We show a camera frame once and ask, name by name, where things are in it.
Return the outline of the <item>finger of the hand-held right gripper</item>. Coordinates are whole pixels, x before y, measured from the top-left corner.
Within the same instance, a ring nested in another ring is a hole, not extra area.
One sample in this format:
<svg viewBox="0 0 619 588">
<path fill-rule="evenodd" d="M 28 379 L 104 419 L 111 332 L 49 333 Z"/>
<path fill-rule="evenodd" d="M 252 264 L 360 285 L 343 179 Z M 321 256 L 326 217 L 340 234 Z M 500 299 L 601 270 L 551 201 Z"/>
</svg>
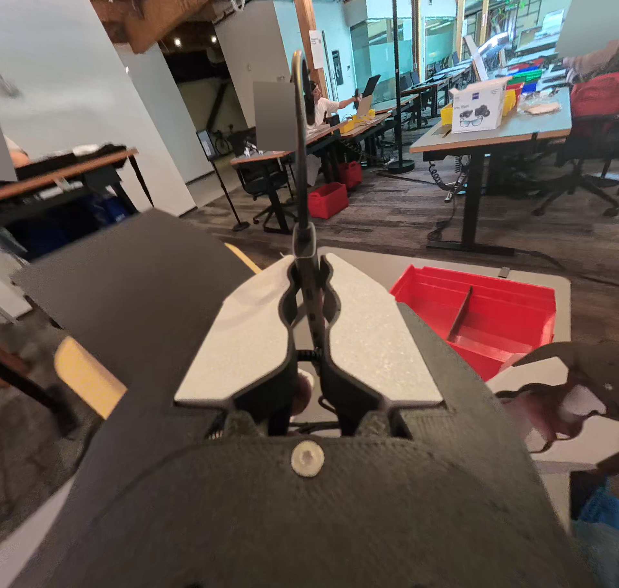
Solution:
<svg viewBox="0 0 619 588">
<path fill-rule="evenodd" d="M 600 401 L 618 400 L 618 343 L 553 342 L 516 355 L 496 375 L 496 397 L 582 385 Z"/>
<path fill-rule="evenodd" d="M 597 396 L 528 395 L 523 403 L 524 442 L 534 460 L 591 468 L 618 453 L 618 420 Z"/>
</svg>

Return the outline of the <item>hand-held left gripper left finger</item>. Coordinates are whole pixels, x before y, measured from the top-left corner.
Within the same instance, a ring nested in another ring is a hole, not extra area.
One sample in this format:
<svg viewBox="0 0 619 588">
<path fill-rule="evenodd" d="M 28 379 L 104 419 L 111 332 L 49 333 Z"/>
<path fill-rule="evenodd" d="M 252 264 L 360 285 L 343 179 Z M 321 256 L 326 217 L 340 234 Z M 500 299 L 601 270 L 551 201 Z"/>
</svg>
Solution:
<svg viewBox="0 0 619 588">
<path fill-rule="evenodd" d="M 284 299 L 296 295 L 283 257 L 253 275 L 226 299 L 174 395 L 177 404 L 224 408 L 281 372 L 294 350 Z"/>
</svg>

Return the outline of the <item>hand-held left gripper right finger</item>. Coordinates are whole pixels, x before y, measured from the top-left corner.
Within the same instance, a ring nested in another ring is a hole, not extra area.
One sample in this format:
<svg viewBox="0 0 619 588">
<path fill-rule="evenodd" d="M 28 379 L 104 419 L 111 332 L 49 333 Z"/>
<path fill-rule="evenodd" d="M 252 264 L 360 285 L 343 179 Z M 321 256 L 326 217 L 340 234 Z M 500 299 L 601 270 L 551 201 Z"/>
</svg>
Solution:
<svg viewBox="0 0 619 588">
<path fill-rule="evenodd" d="M 334 253 L 322 256 L 323 395 L 341 414 L 437 406 L 443 396 L 394 296 Z"/>
</svg>

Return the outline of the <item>red plastic bin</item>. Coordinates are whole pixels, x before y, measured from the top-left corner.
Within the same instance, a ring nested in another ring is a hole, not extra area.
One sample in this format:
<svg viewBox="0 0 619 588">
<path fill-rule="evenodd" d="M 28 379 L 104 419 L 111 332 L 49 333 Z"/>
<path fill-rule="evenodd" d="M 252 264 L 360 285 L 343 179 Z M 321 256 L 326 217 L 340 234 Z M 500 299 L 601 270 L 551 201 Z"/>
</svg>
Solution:
<svg viewBox="0 0 619 588">
<path fill-rule="evenodd" d="M 455 343 L 446 336 L 474 286 L 468 313 Z M 549 344 L 556 320 L 555 291 L 499 277 L 409 265 L 390 293 L 407 305 L 484 380 L 507 361 Z"/>
</svg>

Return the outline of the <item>grey usb hub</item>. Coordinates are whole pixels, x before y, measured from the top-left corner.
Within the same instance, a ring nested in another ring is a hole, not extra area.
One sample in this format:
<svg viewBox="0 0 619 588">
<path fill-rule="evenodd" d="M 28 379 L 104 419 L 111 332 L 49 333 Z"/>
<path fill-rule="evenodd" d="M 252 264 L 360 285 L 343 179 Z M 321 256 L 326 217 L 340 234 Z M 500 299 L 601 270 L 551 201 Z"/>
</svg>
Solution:
<svg viewBox="0 0 619 588">
<path fill-rule="evenodd" d="M 294 89 L 297 167 L 297 215 L 293 230 L 293 256 L 303 293 L 306 317 L 314 349 L 324 345 L 325 324 L 322 311 L 322 287 L 317 254 L 316 230 L 310 221 L 307 182 L 307 126 L 313 125 L 315 108 L 308 66 L 301 50 L 295 51 L 291 61 L 291 82 Z"/>
</svg>

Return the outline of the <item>person's left hand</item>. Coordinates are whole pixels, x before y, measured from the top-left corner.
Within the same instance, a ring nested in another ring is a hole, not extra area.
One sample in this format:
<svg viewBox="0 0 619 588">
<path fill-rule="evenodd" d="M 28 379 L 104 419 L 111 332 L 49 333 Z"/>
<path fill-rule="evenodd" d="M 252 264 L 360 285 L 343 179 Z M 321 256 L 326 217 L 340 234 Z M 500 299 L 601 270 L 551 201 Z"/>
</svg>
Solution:
<svg viewBox="0 0 619 588">
<path fill-rule="evenodd" d="M 314 384 L 314 376 L 311 373 L 298 368 L 295 395 L 291 408 L 292 415 L 301 414 L 309 405 L 314 390 Z"/>
</svg>

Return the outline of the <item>person's blue jeans leg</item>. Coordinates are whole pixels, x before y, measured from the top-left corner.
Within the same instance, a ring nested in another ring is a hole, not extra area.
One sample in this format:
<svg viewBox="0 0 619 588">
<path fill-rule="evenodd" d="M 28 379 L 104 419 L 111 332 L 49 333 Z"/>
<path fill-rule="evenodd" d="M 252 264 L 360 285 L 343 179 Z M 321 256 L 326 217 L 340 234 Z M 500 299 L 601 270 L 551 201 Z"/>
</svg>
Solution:
<svg viewBox="0 0 619 588">
<path fill-rule="evenodd" d="M 574 472 L 571 529 L 598 587 L 618 587 L 618 476 Z"/>
</svg>

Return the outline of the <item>dark board with wooden rim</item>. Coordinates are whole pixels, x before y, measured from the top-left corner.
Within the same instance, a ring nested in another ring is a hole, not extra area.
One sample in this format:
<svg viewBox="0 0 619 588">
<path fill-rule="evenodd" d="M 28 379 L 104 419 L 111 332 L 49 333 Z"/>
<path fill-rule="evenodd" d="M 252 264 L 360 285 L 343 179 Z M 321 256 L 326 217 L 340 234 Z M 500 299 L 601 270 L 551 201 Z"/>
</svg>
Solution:
<svg viewBox="0 0 619 588">
<path fill-rule="evenodd" d="M 127 388 L 136 413 L 167 413 L 224 299 L 255 275 L 208 231 L 151 210 L 12 279 Z"/>
</svg>

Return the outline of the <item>red floor container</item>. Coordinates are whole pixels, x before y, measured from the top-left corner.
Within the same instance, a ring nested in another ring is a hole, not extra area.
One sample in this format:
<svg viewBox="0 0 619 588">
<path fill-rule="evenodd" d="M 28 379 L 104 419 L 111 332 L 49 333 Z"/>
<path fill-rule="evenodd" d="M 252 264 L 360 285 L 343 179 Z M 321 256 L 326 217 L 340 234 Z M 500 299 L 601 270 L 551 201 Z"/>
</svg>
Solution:
<svg viewBox="0 0 619 588">
<path fill-rule="evenodd" d="M 311 217 L 330 219 L 349 206 L 349 196 L 345 184 L 331 182 L 308 194 L 308 211 Z"/>
<path fill-rule="evenodd" d="M 360 162 L 339 162 L 337 164 L 337 182 L 345 187 L 346 191 L 356 189 L 363 182 L 363 170 Z"/>
</svg>

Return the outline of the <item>black sign stand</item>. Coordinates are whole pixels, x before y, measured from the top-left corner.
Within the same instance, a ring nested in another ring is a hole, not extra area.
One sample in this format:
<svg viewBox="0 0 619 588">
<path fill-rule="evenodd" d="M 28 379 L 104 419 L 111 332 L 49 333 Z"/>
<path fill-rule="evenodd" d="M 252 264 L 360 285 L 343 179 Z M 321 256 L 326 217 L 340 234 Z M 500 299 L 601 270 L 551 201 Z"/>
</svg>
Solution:
<svg viewBox="0 0 619 588">
<path fill-rule="evenodd" d="M 223 191 L 223 194 L 228 202 L 228 205 L 233 213 L 233 216 L 236 220 L 236 224 L 233 226 L 233 231 L 234 232 L 241 232 L 244 231 L 248 228 L 250 228 L 250 224 L 247 221 L 242 221 L 238 215 L 238 213 L 236 212 L 235 206 L 230 198 L 230 195 L 228 193 L 227 187 L 223 182 L 223 179 L 221 177 L 221 174 L 218 170 L 217 164 L 216 164 L 216 159 L 221 157 L 221 154 L 216 150 L 215 145 L 213 144 L 213 140 L 211 138 L 211 134 L 206 130 L 201 130 L 201 131 L 197 131 L 196 132 L 197 138 L 199 140 L 199 143 L 202 146 L 202 149 L 205 153 L 206 158 L 209 160 L 209 162 L 211 163 L 213 170 L 217 176 L 217 179 L 220 183 L 221 186 L 221 190 Z"/>
</svg>

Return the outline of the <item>small wooden table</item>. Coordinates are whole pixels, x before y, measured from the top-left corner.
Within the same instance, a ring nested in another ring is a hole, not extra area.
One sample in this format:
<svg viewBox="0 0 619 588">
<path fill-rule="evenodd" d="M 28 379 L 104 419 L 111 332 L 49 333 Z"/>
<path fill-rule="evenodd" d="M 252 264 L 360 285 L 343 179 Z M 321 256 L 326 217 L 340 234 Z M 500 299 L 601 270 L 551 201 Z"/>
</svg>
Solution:
<svg viewBox="0 0 619 588">
<path fill-rule="evenodd" d="M 231 159 L 243 191 L 252 197 L 266 198 L 268 205 L 252 217 L 254 225 L 262 225 L 270 234 L 291 235 L 297 217 L 293 212 L 295 194 L 291 174 L 275 154 L 252 154 Z"/>
</svg>

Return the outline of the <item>black office chair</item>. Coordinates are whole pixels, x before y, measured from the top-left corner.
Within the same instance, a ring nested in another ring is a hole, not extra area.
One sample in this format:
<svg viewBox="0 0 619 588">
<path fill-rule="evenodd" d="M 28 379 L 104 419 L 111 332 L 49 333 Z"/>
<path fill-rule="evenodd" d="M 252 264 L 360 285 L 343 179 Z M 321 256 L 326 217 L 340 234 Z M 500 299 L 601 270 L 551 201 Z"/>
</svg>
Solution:
<svg viewBox="0 0 619 588">
<path fill-rule="evenodd" d="M 584 117 L 571 115 L 571 132 L 556 152 L 555 166 L 572 164 L 570 173 L 549 180 L 544 202 L 532 211 L 533 216 L 545 214 L 548 206 L 564 194 L 584 190 L 608 204 L 603 215 L 618 216 L 618 194 L 606 193 L 599 182 L 604 179 L 613 160 L 618 159 L 618 114 Z"/>
</svg>

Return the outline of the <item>cluttered wooden side desk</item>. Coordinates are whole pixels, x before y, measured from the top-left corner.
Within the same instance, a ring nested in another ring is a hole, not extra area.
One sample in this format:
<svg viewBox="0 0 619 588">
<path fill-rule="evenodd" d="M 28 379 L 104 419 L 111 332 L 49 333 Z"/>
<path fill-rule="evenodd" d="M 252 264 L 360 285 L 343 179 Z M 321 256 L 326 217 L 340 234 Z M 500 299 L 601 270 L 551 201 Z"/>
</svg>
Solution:
<svg viewBox="0 0 619 588">
<path fill-rule="evenodd" d="M 470 156 L 460 239 L 455 242 L 428 240 L 427 249 L 515 256 L 514 248 L 476 242 L 484 159 L 511 146 L 535 146 L 545 140 L 565 139 L 571 132 L 572 124 L 570 91 L 560 88 L 551 98 L 557 99 L 560 105 L 556 112 L 531 115 L 513 110 L 499 128 L 479 132 L 452 133 L 450 127 L 438 123 L 411 145 L 409 152 L 422 153 L 425 162 L 436 162 L 448 156 Z"/>
</svg>

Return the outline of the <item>white printed box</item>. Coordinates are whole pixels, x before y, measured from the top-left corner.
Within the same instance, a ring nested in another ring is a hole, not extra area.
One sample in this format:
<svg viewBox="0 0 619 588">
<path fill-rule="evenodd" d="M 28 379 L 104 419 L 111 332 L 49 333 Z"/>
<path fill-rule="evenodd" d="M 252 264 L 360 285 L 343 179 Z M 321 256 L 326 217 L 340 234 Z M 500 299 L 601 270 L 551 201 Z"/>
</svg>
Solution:
<svg viewBox="0 0 619 588">
<path fill-rule="evenodd" d="M 451 89 L 453 134 L 490 131 L 499 128 L 509 78 L 468 84 L 464 89 Z"/>
</svg>

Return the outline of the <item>red plastic container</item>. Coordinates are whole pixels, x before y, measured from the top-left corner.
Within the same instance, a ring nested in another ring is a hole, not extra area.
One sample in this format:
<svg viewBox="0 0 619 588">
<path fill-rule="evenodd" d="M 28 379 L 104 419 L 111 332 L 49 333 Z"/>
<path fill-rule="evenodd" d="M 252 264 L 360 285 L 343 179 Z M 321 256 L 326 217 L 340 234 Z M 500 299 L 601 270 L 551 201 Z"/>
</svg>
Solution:
<svg viewBox="0 0 619 588">
<path fill-rule="evenodd" d="M 618 73 L 599 75 L 575 84 L 570 93 L 571 115 L 576 119 L 618 114 Z"/>
</svg>

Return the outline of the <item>wooden beam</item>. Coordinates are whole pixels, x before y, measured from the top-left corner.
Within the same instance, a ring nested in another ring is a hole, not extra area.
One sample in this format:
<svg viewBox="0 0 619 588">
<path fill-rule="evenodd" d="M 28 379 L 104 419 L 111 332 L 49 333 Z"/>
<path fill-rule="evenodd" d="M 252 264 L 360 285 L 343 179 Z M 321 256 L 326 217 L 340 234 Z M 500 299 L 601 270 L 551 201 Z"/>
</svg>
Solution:
<svg viewBox="0 0 619 588">
<path fill-rule="evenodd" d="M 316 20 L 314 15 L 312 0 L 293 0 L 297 12 L 298 26 L 300 29 L 301 40 L 305 52 L 305 58 L 309 70 L 309 76 L 320 90 L 323 97 L 328 97 L 328 88 L 323 68 L 316 68 L 312 52 L 311 32 L 316 30 Z"/>
</svg>

